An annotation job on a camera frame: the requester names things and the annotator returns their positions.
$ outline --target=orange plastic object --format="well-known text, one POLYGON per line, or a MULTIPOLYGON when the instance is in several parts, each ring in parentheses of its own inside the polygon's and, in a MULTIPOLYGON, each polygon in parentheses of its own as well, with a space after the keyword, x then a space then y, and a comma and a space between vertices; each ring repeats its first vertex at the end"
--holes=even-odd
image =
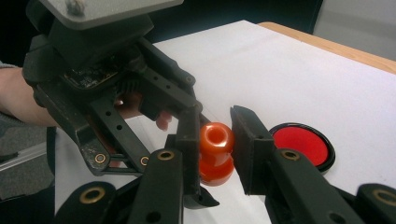
POLYGON ((211 122, 201 128, 200 175, 208 186, 225 183, 233 173, 233 132, 225 124, 211 122))

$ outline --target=table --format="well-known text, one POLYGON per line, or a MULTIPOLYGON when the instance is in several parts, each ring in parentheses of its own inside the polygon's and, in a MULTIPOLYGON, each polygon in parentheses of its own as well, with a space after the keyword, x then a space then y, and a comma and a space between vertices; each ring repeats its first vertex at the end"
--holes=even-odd
MULTIPOLYGON (((240 21, 156 46, 196 77, 195 93, 209 119, 231 125, 229 109, 241 105, 255 111, 268 129, 287 121, 310 125, 335 148, 335 164, 325 175, 330 183, 353 194, 362 183, 396 188, 396 76, 273 30, 300 36, 273 23, 240 21)), ((364 55, 352 57, 360 60, 364 55)), ((380 62, 394 68, 392 61, 380 62)), ((149 150, 162 148, 177 125, 173 121, 165 133, 143 117, 128 123, 149 150)), ((92 176, 63 132, 58 132, 57 142, 56 210, 84 183, 104 180, 118 188, 132 179, 92 176)), ((185 223, 271 223, 263 197, 245 196, 236 172, 224 185, 206 188, 220 206, 185 209, 185 223)))
POLYGON ((282 26, 273 22, 262 22, 259 25, 264 28, 278 32, 282 35, 287 35, 291 38, 303 41, 317 48, 325 49, 329 52, 338 54, 345 58, 354 60, 359 63, 364 63, 396 75, 396 62, 393 60, 382 58, 358 49, 353 49, 348 46, 340 45, 330 40, 326 40, 314 35, 309 35, 301 31, 293 30, 289 27, 282 26))

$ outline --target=finger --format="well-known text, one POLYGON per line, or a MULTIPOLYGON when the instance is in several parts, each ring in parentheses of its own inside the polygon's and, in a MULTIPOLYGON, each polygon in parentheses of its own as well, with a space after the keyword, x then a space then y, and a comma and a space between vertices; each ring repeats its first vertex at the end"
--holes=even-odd
POLYGON ((172 121, 172 115, 167 113, 166 111, 162 111, 160 113, 160 116, 157 118, 155 121, 157 124, 157 127, 163 131, 168 130, 169 122, 172 121))
POLYGON ((136 92, 125 94, 116 101, 115 107, 124 119, 136 117, 141 115, 138 110, 141 99, 141 95, 136 92))

